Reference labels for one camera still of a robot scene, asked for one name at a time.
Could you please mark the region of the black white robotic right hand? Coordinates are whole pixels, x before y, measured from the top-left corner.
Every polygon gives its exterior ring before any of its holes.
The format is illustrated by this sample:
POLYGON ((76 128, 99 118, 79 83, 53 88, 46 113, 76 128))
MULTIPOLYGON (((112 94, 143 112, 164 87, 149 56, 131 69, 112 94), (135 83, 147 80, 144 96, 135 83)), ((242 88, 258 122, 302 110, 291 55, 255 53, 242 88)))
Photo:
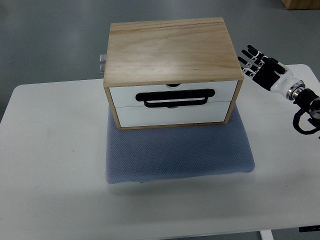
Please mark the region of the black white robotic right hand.
POLYGON ((305 83, 295 78, 287 65, 266 56, 252 45, 248 45, 247 50, 243 49, 241 53, 242 56, 237 59, 243 74, 263 89, 293 101, 299 91, 306 88, 305 83))

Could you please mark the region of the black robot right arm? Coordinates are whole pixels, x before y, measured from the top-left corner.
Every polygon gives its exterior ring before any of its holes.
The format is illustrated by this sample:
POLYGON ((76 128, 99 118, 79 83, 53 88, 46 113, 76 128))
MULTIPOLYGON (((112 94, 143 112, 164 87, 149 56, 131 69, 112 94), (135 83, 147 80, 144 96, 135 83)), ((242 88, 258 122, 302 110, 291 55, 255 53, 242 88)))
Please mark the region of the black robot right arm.
POLYGON ((294 114, 292 125, 293 128, 302 135, 313 135, 320 131, 320 97, 309 88, 299 87, 294 91, 293 103, 300 109, 294 114), (307 113, 307 121, 314 126, 314 129, 303 130, 300 127, 300 120, 303 114, 307 113))

